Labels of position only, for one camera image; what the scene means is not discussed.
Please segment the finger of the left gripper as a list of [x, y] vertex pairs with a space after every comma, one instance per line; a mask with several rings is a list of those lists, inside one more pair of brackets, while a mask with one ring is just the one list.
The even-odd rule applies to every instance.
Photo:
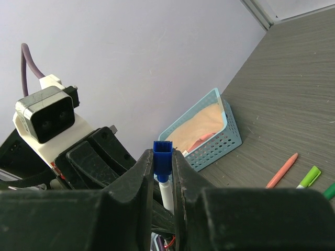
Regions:
[[156, 200], [153, 200], [152, 209], [152, 232], [174, 234], [174, 215]]

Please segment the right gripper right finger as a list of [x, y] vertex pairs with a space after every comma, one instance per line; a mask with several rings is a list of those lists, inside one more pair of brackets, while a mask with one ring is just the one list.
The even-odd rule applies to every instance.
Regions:
[[309, 189], [217, 188], [172, 154], [177, 250], [334, 250], [334, 210]]

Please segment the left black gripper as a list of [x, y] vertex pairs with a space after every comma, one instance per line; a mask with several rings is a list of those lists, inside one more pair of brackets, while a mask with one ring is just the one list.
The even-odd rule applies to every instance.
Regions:
[[14, 130], [1, 145], [1, 188], [105, 188], [136, 163], [108, 127], [60, 153], [48, 166]]

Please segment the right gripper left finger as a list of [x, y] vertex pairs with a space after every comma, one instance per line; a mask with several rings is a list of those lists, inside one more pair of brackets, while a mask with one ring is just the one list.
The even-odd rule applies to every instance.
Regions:
[[2, 191], [1, 250], [149, 250], [153, 151], [101, 190]]

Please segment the white marker blue end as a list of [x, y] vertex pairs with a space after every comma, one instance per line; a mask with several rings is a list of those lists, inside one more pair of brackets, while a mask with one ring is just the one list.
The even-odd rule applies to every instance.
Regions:
[[159, 182], [163, 206], [174, 215], [174, 201], [171, 182]]

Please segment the blue pen cap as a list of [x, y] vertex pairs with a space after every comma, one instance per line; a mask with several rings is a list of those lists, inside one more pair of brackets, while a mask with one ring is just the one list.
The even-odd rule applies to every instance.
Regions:
[[153, 142], [153, 167], [158, 182], [168, 181], [172, 172], [173, 144], [171, 141]]

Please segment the orange slim pen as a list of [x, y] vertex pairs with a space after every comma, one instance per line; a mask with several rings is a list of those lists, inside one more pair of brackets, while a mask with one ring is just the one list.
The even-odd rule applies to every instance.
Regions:
[[266, 189], [274, 188], [278, 182], [284, 177], [288, 170], [294, 165], [298, 158], [298, 153], [293, 154], [285, 164], [279, 169], [279, 171], [273, 176], [273, 178], [266, 185]]

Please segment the white marker lime end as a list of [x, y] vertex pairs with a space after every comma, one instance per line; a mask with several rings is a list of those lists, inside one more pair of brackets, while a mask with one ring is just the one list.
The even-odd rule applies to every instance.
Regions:
[[310, 187], [320, 175], [321, 170], [317, 166], [313, 166], [296, 188], [304, 189]]

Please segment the white marker green end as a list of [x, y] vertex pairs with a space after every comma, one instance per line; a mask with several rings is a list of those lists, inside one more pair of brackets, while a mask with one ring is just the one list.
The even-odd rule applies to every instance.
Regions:
[[324, 196], [327, 200], [331, 200], [331, 199], [335, 196], [335, 183], [333, 183], [332, 185], [330, 185], [330, 186], [323, 192], [323, 196]]

